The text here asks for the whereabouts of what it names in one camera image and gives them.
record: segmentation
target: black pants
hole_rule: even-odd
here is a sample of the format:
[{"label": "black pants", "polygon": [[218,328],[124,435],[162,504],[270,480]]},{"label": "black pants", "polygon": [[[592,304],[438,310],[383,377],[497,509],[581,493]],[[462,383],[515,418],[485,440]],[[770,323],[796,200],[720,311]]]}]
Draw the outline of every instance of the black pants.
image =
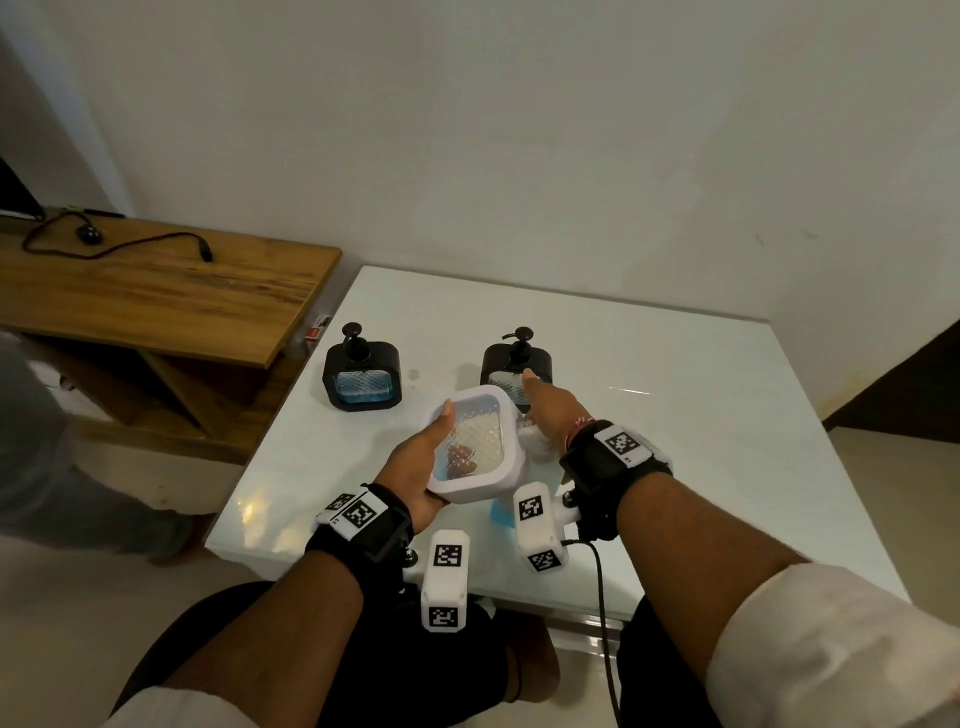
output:
[{"label": "black pants", "polygon": [[[273,582],[232,587],[194,605],[133,671],[114,707],[162,685],[201,647],[267,592]],[[617,653],[626,725],[719,726],[696,677],[644,599]],[[466,629],[434,635],[420,625],[420,601],[386,618],[363,616],[354,630],[318,726],[404,725],[446,728],[497,705],[507,689],[503,636],[487,613],[469,606]],[[404,719],[405,706],[417,705]]]}]

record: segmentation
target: mouse cable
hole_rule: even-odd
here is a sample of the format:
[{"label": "mouse cable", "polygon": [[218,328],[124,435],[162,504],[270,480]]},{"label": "mouse cable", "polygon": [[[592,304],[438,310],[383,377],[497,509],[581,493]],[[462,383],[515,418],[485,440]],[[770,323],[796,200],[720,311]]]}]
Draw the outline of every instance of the mouse cable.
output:
[{"label": "mouse cable", "polygon": [[607,633],[607,605],[603,598],[603,566],[600,564],[600,552],[597,547],[589,541],[562,541],[563,546],[573,546],[582,544],[589,546],[593,551],[593,557],[597,560],[597,582],[600,585],[600,635],[603,639],[603,660],[607,668],[607,687],[610,688],[610,702],[613,705],[613,717],[616,719],[618,728],[622,728],[623,722],[620,720],[620,703],[616,699],[616,687],[613,685],[613,665],[610,662],[610,636]]},{"label": "mouse cable", "polygon": [[167,232],[167,233],[164,233],[163,235],[154,235],[153,237],[144,237],[139,240],[128,240],[126,243],[120,243],[119,245],[114,245],[112,248],[107,248],[106,250],[100,251],[99,253],[94,253],[93,255],[81,255],[80,253],[69,253],[67,251],[58,251],[58,250],[51,250],[51,249],[36,250],[30,247],[31,243],[33,243],[34,240],[36,240],[36,238],[43,231],[45,231],[51,225],[62,220],[65,217],[79,217],[82,220],[86,221],[86,223],[90,227],[94,227],[94,225],[90,222],[90,219],[86,215],[80,212],[75,212],[73,210],[67,210],[57,215],[57,217],[51,218],[50,220],[47,220],[45,223],[41,223],[40,225],[36,226],[33,230],[31,230],[29,233],[27,233],[27,236],[23,238],[23,242],[20,244],[20,247],[23,249],[23,252],[29,253],[31,255],[55,255],[56,257],[68,257],[73,260],[99,260],[102,257],[107,257],[111,253],[116,253],[119,250],[122,250],[124,248],[129,248],[130,246],[133,246],[133,245],[142,245],[143,243],[155,243],[157,242],[157,240],[169,240],[170,238],[174,238],[174,237],[192,237],[192,238],[196,238],[197,240],[197,246],[200,250],[200,258],[204,261],[204,263],[213,262],[213,251],[210,250],[210,244],[207,243],[204,238],[200,237],[195,232]]}]

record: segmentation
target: white table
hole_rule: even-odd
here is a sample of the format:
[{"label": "white table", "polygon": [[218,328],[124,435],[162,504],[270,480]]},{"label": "white table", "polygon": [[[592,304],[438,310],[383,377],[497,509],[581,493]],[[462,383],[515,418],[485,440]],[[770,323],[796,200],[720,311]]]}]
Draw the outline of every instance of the white table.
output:
[{"label": "white table", "polygon": [[[399,349],[397,407],[348,414],[327,399],[326,351],[350,321]],[[553,355],[557,385],[595,416],[657,443],[691,488],[811,559],[906,597],[769,326],[373,267],[350,289],[207,546],[279,578],[302,555],[314,516],[343,489],[374,478],[428,407],[479,384],[484,350],[519,326]],[[561,471],[531,475],[554,485]],[[514,531],[491,521],[488,502],[446,508],[433,528],[469,534],[471,592],[597,613],[588,549],[572,546],[566,569],[536,576],[516,555]],[[643,590],[619,541],[598,546],[610,616],[629,619]]]}]

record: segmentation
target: shirt sleeve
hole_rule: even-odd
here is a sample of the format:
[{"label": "shirt sleeve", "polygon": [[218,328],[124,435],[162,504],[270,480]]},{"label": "shirt sleeve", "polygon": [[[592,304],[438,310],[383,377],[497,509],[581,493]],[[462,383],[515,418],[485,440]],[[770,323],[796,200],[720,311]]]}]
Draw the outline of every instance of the shirt sleeve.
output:
[{"label": "shirt sleeve", "polygon": [[104,728],[257,728],[243,712],[205,692],[149,688],[137,693]]},{"label": "shirt sleeve", "polygon": [[707,694],[727,728],[954,728],[960,630],[846,569],[791,567],[733,615]]}]

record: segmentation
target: black soap dispenser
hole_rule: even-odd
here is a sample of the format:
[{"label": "black soap dispenser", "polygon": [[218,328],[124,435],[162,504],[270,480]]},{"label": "black soap dispenser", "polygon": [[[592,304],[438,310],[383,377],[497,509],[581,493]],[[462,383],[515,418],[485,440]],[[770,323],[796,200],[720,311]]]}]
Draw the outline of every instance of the black soap dispenser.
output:
[{"label": "black soap dispenser", "polygon": [[525,414],[530,411],[530,405],[523,394],[523,370],[532,369],[543,381],[553,384],[553,359],[543,349],[530,346],[530,339],[534,337],[531,328],[520,327],[503,338],[514,336],[513,344],[494,344],[484,353],[480,383],[498,386]]},{"label": "black soap dispenser", "polygon": [[360,338],[362,331],[359,324],[347,324],[344,343],[326,353],[326,393],[345,412],[390,409],[402,399],[400,354],[393,344]]}]

